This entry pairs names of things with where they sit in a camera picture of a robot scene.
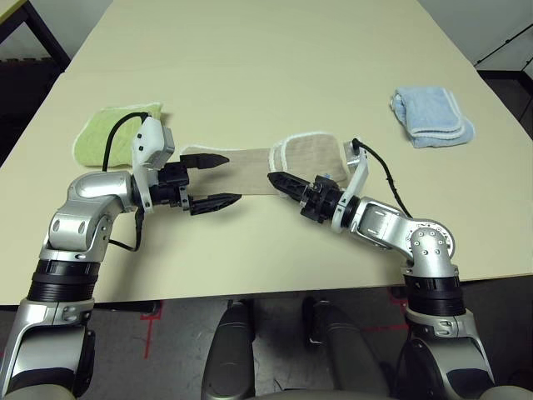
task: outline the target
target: folded blue towel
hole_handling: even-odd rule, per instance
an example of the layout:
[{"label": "folded blue towel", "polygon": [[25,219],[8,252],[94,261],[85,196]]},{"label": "folded blue towel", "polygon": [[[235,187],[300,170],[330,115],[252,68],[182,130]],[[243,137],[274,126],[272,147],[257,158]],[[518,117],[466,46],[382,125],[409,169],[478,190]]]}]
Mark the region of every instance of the folded blue towel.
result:
[{"label": "folded blue towel", "polygon": [[467,143],[474,125],[461,115],[453,93],[443,87],[399,87],[391,101],[413,147],[442,147]]}]

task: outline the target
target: red tape marking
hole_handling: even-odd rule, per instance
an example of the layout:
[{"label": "red tape marking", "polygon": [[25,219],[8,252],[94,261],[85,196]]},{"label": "red tape marking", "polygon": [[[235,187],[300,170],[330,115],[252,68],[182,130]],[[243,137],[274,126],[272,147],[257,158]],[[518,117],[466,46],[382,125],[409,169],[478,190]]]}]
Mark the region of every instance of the red tape marking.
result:
[{"label": "red tape marking", "polygon": [[[406,315],[407,309],[407,299],[406,298],[395,298],[392,296],[391,289],[388,287],[386,292],[389,296],[389,302],[400,307],[400,312],[402,315]],[[406,323],[400,323],[397,325],[385,325],[383,327],[364,327],[363,332],[382,332],[382,331],[401,331],[409,329],[409,325]]]},{"label": "red tape marking", "polygon": [[150,355],[150,344],[152,343],[152,325],[154,321],[161,319],[163,311],[163,301],[161,301],[161,307],[157,314],[154,315],[141,315],[141,321],[148,321],[148,331],[147,331],[147,340],[146,346],[144,347],[144,359],[146,360]]}]

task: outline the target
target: beige towel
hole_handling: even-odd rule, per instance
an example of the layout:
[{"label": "beige towel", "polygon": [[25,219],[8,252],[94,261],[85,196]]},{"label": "beige towel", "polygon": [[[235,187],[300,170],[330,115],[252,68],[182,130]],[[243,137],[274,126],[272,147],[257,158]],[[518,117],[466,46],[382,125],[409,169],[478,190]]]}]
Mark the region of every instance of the beige towel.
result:
[{"label": "beige towel", "polygon": [[189,169],[187,192],[206,196],[215,193],[278,194],[267,174],[286,171],[313,182],[316,175],[327,176],[341,187],[347,175],[339,143],[329,133],[312,132],[290,136],[271,148],[228,150],[187,146],[182,154],[216,153],[230,162],[212,169]]}]

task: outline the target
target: table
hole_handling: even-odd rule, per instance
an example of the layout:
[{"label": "table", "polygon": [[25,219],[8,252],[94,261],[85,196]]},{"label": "table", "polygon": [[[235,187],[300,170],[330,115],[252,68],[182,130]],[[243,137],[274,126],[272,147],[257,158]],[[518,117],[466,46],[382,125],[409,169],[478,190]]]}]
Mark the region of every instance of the table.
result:
[{"label": "table", "polygon": [[[388,105],[406,85],[449,88],[477,138],[414,149]],[[361,136],[389,164],[410,211],[453,232],[462,280],[531,273],[531,140],[414,0],[116,0],[0,169],[0,303],[27,293],[54,210],[89,170],[72,159],[87,119],[104,106],[154,100],[178,147],[262,148],[316,130],[339,141]],[[395,204],[373,159],[370,169],[364,194]],[[276,196],[197,217],[160,207],[145,220],[139,253],[108,248],[95,298],[402,283],[401,256],[298,211]],[[112,237],[132,243],[132,220],[120,216]]]}]

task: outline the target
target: white wall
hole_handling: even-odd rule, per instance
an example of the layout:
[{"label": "white wall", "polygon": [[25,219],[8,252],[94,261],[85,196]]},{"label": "white wall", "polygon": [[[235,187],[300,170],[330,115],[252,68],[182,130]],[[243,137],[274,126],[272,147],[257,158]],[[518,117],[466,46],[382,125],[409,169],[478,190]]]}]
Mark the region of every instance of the white wall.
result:
[{"label": "white wall", "polygon": [[[472,63],[533,23],[533,0],[418,0]],[[533,28],[479,69],[521,70],[533,56]],[[527,72],[533,77],[531,68]]]},{"label": "white wall", "polygon": [[[97,24],[112,0],[32,0],[41,18],[70,57]],[[0,44],[0,60],[50,57],[22,24]]]},{"label": "white wall", "polygon": [[[32,0],[32,4],[72,57],[111,1]],[[419,0],[419,2],[473,63],[533,22],[533,0]],[[46,56],[44,48],[24,25],[0,44],[0,59]],[[531,56],[533,56],[533,28],[487,59],[479,68],[520,70],[526,64],[526,59]],[[527,72],[533,77],[533,65],[527,68]]]}]

